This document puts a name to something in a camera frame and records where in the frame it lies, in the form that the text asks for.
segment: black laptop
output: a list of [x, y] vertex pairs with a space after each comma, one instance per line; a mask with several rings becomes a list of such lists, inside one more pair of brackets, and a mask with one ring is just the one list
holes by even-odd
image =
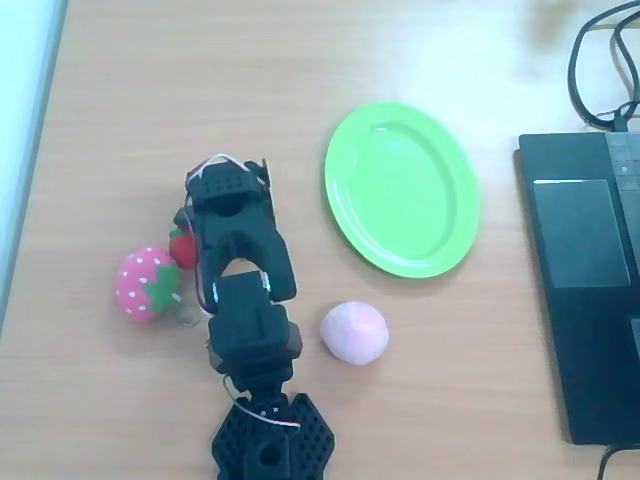
[[523, 135], [516, 163], [571, 440], [640, 443], [640, 133]]

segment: pink squishy toy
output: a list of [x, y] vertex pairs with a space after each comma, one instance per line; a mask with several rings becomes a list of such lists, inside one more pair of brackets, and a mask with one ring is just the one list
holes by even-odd
[[320, 334], [331, 353], [352, 365], [372, 362], [389, 343], [389, 330], [382, 314], [361, 302], [333, 308], [322, 320]]

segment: pink strawberry toy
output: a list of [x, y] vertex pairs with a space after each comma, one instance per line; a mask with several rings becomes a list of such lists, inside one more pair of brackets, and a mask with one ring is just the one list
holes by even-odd
[[116, 298], [136, 322], [146, 323], [180, 301], [180, 269], [161, 247], [141, 248], [118, 268]]

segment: oval plate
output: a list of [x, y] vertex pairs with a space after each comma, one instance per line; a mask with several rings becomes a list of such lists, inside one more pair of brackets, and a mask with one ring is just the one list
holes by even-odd
[[478, 185], [464, 151], [437, 121], [407, 105], [352, 112], [329, 143], [325, 187], [356, 250], [401, 277], [450, 270], [478, 229]]

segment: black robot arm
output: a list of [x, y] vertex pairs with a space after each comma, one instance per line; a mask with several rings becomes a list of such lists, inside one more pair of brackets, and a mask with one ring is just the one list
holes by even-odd
[[[196, 238], [203, 307], [214, 315], [211, 366], [250, 394], [237, 400], [213, 441], [218, 479], [321, 480], [333, 434], [306, 394], [291, 404], [282, 394], [302, 351], [298, 326], [278, 304], [296, 295], [295, 277], [276, 229], [266, 163], [244, 165], [216, 163], [192, 174], [186, 182], [191, 206], [174, 218]], [[223, 277], [236, 258], [259, 271]]]

